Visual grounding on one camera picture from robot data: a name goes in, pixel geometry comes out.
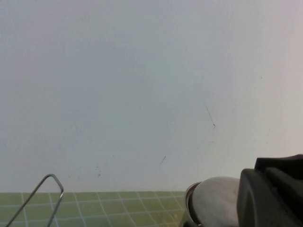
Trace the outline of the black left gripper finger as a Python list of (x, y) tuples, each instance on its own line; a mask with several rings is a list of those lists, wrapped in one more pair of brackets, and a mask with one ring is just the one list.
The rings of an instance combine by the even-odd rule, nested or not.
[(243, 169), (237, 215), (241, 227), (301, 227), (303, 156), (258, 157)]

